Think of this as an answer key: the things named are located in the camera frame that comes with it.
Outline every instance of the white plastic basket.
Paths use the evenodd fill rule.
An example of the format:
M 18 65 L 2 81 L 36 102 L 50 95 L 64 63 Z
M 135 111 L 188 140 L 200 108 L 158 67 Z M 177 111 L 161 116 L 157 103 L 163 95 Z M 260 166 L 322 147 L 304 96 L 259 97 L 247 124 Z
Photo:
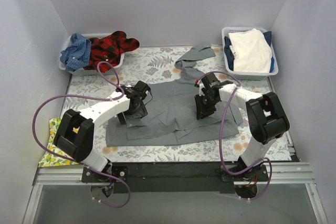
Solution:
M 228 37 L 229 33 L 239 33 L 239 32 L 242 32 L 242 31 L 250 31 L 250 30 L 252 30 L 254 28 L 260 30 L 262 33 L 267 32 L 266 29 L 257 28 L 257 27 L 224 27 L 222 29 L 223 49 L 225 47 L 224 37 L 225 36 Z M 227 57 L 226 57 L 226 55 L 224 55 L 226 71 L 229 72 L 229 73 L 231 73 L 231 74 L 233 74 L 239 80 L 260 81 L 260 80 L 266 79 L 269 76 L 275 76 L 278 73 L 279 69 L 278 69 L 277 59 L 275 57 L 275 53 L 274 53 L 272 44 L 271 44 L 271 50 L 272 50 L 272 56 L 274 58 L 274 69 L 273 69 L 273 72 L 271 72 L 271 73 L 237 72 L 237 71 L 232 71 L 232 70 L 229 69 L 229 65 L 228 65 L 228 62 L 227 62 Z
M 111 34 L 82 34 L 84 37 L 86 38 L 99 38 L 102 39 L 106 36 L 109 36 Z M 69 38 L 67 39 L 67 41 L 64 43 L 62 51 L 65 50 L 68 46 L 70 46 L 71 42 L 70 42 L 70 38 L 71 36 L 69 36 Z M 121 54 L 120 56 L 120 62 L 118 65 L 116 65 L 114 67 L 115 71 L 117 73 L 119 73 L 119 68 L 122 65 L 122 62 L 124 61 L 124 56 L 125 54 Z M 62 62 L 58 63 L 58 67 L 60 70 L 65 70 L 65 65 Z M 85 70 L 84 68 L 81 69 L 77 69 L 76 71 L 68 71 L 69 73 L 73 74 L 74 76 L 93 76 L 93 75 L 98 75 L 98 72 L 96 70 Z M 108 71 L 106 71 L 103 74 L 114 74 L 113 70 L 110 69 Z

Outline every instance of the navy blue cloth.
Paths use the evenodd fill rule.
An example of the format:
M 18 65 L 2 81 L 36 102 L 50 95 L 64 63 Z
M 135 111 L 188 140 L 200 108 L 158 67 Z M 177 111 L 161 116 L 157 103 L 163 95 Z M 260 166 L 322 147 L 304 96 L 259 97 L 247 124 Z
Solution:
M 71 45 L 61 52 L 60 61 L 65 65 L 67 71 L 75 71 L 77 69 L 89 65 L 91 53 L 91 41 L 82 34 L 73 34 L 70 38 Z
M 269 46 L 271 46 L 271 42 L 272 42 L 272 31 L 267 31 L 265 33 L 263 33 L 264 37 L 265 37 L 265 41 L 267 42 L 267 44 Z M 233 53 L 231 52 L 230 46 L 231 46 L 231 40 L 229 37 L 224 37 L 224 42 L 225 42 L 225 46 L 224 46 L 224 52 L 226 55 L 226 59 L 227 59 L 227 63 L 229 65 L 229 69 L 233 71 L 233 62 L 235 60 L 235 57 L 233 55 Z M 270 73 L 272 73 L 274 70 L 274 58 L 272 56 L 271 59 L 271 68 L 269 70 Z

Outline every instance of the red plaid shirt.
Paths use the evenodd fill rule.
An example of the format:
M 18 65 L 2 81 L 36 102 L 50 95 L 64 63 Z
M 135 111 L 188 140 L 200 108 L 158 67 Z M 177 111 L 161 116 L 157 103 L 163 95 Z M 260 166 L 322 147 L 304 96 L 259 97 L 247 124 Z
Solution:
M 113 34 L 102 38 L 90 38 L 91 56 L 89 65 L 84 67 L 85 70 L 96 70 L 100 61 L 108 61 L 112 66 L 120 63 L 120 56 L 125 52 L 136 50 L 140 43 L 136 39 L 127 39 L 123 31 L 115 31 Z M 110 67 L 100 65 L 101 72 L 105 73 Z

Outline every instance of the gray cloth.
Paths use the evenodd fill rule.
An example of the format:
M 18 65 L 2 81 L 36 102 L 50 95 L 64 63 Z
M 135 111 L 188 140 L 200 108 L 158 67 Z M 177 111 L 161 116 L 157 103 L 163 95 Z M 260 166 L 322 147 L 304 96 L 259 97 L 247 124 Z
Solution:
M 107 146 L 175 145 L 217 138 L 226 104 L 218 103 L 213 115 L 197 120 L 194 99 L 198 93 L 195 80 L 203 75 L 194 68 L 196 61 L 214 56 L 209 44 L 195 46 L 184 54 L 175 63 L 181 69 L 180 79 L 150 85 L 153 100 L 146 105 L 146 117 L 127 121 L 127 126 L 120 125 L 118 119 L 109 120 Z M 239 108 L 230 106 L 223 136 L 238 134 L 237 125 L 242 121 Z

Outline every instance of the white towel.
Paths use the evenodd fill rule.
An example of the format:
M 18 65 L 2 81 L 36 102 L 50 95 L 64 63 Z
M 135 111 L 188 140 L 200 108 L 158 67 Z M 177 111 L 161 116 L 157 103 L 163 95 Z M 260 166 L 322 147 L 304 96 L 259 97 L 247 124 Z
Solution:
M 229 33 L 231 51 L 235 57 L 234 71 L 269 73 L 272 51 L 263 33 L 257 29 Z

